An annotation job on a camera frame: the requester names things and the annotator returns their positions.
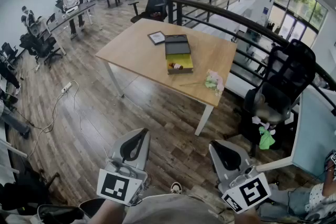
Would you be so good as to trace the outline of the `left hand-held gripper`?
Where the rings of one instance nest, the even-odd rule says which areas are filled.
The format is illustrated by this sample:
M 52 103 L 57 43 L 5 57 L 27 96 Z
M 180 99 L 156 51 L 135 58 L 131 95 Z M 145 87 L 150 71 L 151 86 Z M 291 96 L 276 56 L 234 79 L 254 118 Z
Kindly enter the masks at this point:
M 145 171 L 150 147 L 147 128 L 130 131 L 112 145 L 105 168 L 99 170 L 97 195 L 126 206 L 141 202 L 148 178 Z

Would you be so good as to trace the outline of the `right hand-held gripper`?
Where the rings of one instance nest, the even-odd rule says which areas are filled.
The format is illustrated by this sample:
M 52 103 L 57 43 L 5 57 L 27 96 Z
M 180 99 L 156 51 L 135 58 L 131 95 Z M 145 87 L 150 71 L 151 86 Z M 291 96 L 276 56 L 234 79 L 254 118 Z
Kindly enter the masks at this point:
M 242 147 L 225 140 L 213 140 L 208 148 L 222 200 L 235 213 L 240 214 L 270 197 L 265 174 L 257 171 Z

